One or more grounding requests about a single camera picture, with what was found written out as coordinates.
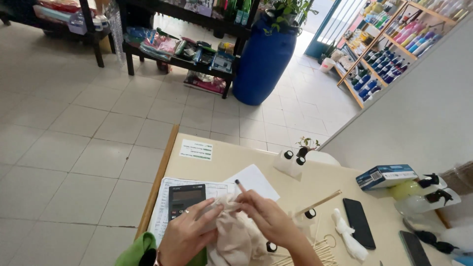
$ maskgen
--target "white paper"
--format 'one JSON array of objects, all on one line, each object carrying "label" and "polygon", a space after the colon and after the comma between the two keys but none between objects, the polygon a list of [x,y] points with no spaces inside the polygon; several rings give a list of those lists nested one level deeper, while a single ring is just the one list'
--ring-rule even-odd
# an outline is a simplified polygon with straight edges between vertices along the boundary
[{"label": "white paper", "polygon": [[213,198],[225,195],[227,193],[235,193],[236,186],[231,183],[223,182],[210,182],[210,181],[197,181],[187,179],[177,179],[165,177],[161,180],[161,186],[159,187],[158,198],[154,205],[153,214],[149,221],[148,231],[152,232],[156,238],[156,245],[159,246],[166,230],[169,214],[169,187],[170,186],[185,186],[185,185],[196,185],[205,184],[205,196],[206,198]]},{"label": "white paper", "polygon": [[[269,198],[274,201],[277,201],[280,198],[276,190],[274,190],[266,177],[264,177],[263,173],[254,164],[241,170],[224,182],[234,183],[235,179],[238,179],[246,190],[253,189],[263,198]],[[237,186],[236,190],[238,194],[241,193]]]},{"label": "white paper", "polygon": [[179,155],[201,160],[212,160],[213,145],[208,143],[182,140],[181,151]]}]

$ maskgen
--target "potted plant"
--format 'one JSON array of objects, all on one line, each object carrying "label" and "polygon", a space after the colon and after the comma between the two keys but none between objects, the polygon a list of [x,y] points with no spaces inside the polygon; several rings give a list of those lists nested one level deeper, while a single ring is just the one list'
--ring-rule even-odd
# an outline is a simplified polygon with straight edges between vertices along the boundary
[{"label": "potted plant", "polygon": [[[264,4],[267,4],[270,0],[264,0]],[[310,2],[308,0],[278,0],[273,4],[271,10],[276,18],[276,22],[271,25],[271,30],[264,29],[266,35],[271,35],[272,31],[276,29],[279,31],[280,27],[285,24],[289,26],[297,25],[298,36],[302,33],[300,25],[296,23],[296,18],[302,13],[303,23],[307,22],[308,12],[312,12],[317,15],[319,11],[310,9]]]},{"label": "potted plant", "polygon": [[317,63],[321,65],[322,61],[324,61],[325,58],[330,57],[336,49],[337,47],[335,46],[335,40],[333,40],[333,42],[327,47],[327,49],[324,52],[322,52],[322,55],[317,60]]},{"label": "potted plant", "polygon": [[299,152],[297,152],[296,156],[303,157],[303,158],[306,157],[306,154],[309,151],[313,151],[320,146],[318,140],[315,140],[314,142],[311,138],[305,138],[304,136],[302,136],[300,138],[300,141],[296,142],[296,144],[299,144],[299,147],[300,147]]}]

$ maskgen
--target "blue barrel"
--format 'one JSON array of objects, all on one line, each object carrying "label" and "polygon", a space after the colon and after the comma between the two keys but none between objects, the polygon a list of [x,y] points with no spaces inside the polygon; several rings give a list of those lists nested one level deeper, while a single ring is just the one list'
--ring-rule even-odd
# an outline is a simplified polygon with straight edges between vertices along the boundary
[{"label": "blue barrel", "polygon": [[272,92],[296,47],[298,27],[271,30],[272,18],[263,13],[251,27],[251,37],[243,49],[233,81],[233,95],[247,105],[261,104]]}]

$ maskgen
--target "mobile phone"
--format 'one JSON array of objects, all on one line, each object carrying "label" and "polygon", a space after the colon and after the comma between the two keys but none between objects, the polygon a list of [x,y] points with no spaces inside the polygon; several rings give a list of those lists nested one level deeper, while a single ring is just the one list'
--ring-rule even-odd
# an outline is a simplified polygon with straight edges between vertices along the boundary
[{"label": "mobile phone", "polygon": [[376,249],[375,240],[373,235],[371,235],[361,202],[344,198],[343,205],[347,213],[348,223],[355,229],[355,232],[352,234],[353,238],[365,248]]},{"label": "mobile phone", "polygon": [[431,266],[429,258],[425,254],[424,248],[416,235],[399,231],[401,240],[403,241],[406,252],[409,255],[412,265],[414,266]]}]

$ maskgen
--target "box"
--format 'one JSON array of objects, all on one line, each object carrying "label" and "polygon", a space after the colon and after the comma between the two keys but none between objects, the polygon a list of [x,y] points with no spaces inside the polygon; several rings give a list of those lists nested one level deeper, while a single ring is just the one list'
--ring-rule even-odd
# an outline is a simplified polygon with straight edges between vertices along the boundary
[{"label": "box", "polygon": [[418,178],[417,174],[407,164],[378,165],[358,176],[356,181],[361,190],[373,190],[395,186],[416,178]]}]

